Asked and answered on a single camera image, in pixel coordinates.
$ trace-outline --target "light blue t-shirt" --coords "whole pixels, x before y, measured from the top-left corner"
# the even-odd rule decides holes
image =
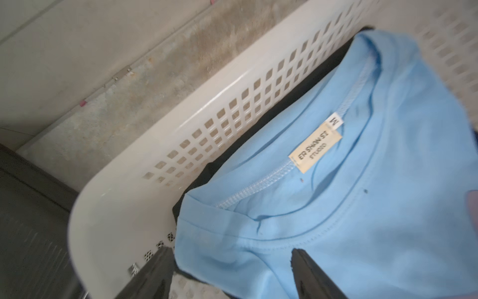
[[[288,155],[337,111],[343,138],[302,174]],[[340,65],[184,197],[178,266],[239,298],[298,298],[293,248],[350,299],[478,290],[466,113],[403,35],[367,31]]]

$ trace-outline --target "black surface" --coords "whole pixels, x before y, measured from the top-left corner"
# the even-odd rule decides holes
[[[292,250],[291,267],[299,299],[347,299],[305,250]]]
[[[76,196],[0,145],[0,298],[84,295],[66,240]]]
[[[159,248],[115,299],[167,299],[174,267],[172,248]]]

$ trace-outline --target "concrete wall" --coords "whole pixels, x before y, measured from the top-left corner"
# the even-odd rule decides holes
[[[125,76],[17,152],[80,191],[134,140],[304,2],[218,1],[132,65]]]
[[[210,0],[0,0],[0,143],[16,150]]]

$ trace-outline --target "white wall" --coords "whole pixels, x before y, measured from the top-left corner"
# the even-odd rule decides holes
[[[0,0],[0,143],[17,149],[209,5]]]

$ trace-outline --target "size tag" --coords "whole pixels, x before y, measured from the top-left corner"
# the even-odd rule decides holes
[[[338,115],[337,117],[336,120],[343,124],[342,119]],[[289,155],[289,158],[302,173],[309,170],[334,144],[342,139],[342,135],[329,125],[329,119],[322,123]]]
[[[344,123],[337,112],[332,113],[332,115],[330,115],[325,122],[328,123],[329,126],[334,130],[337,130]]]

